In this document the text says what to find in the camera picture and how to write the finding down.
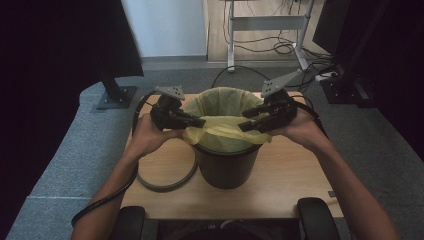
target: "wooden table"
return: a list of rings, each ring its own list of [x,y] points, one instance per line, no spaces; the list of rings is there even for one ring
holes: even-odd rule
[[[186,94],[186,100],[194,96]],[[156,103],[157,99],[154,95],[148,102]],[[150,106],[145,105],[142,113],[149,111]],[[139,171],[146,181],[167,185],[184,177],[193,161],[191,146],[172,139],[142,158]],[[337,199],[328,194],[331,190],[315,156],[278,136],[260,148],[249,179],[238,188],[212,187],[200,170],[186,185],[168,193],[152,192],[136,180],[127,190],[122,207],[143,206],[149,219],[297,218],[298,199],[319,197],[327,203],[333,217],[343,217]]]

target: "hand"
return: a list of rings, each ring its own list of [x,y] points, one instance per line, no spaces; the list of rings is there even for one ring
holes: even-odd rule
[[[125,149],[133,158],[141,157],[156,151],[162,144],[171,138],[181,138],[184,130],[160,131],[154,124],[150,114],[143,114],[138,119],[134,135]]]
[[[286,136],[309,150],[320,143],[329,141],[315,124],[313,117],[300,108],[297,109],[297,115],[289,125],[274,129],[268,134],[271,136]]]

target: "white wall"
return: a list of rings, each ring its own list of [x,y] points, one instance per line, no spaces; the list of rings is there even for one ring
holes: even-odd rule
[[[141,57],[205,56],[201,0],[122,0]]]

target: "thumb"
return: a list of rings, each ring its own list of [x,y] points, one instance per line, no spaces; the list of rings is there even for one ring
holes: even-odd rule
[[[184,133],[184,129],[169,130],[169,131],[163,132],[166,139],[181,138],[183,133]]]
[[[286,132],[287,132],[286,127],[282,127],[282,128],[277,128],[277,129],[271,130],[267,133],[271,136],[278,136],[278,135],[284,135]]]

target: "gray carpet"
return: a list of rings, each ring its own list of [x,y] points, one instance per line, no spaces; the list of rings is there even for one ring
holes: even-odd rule
[[[140,99],[155,86],[182,85],[185,93],[208,89],[221,69],[146,71],[144,78],[128,77],[119,85],[138,87]],[[270,78],[294,71],[257,68]],[[247,69],[224,72],[216,86],[260,91],[264,79]],[[134,100],[129,109],[92,111],[102,93],[98,83],[80,96],[80,107],[55,157],[27,197],[8,239],[68,239],[70,220],[108,177],[130,132]],[[377,109],[329,105],[318,83],[305,94],[321,115],[323,125],[340,153],[370,191],[386,207],[403,239],[424,236],[424,164]],[[343,219],[337,219],[343,239],[350,239]],[[146,225],[152,239],[156,222]]]

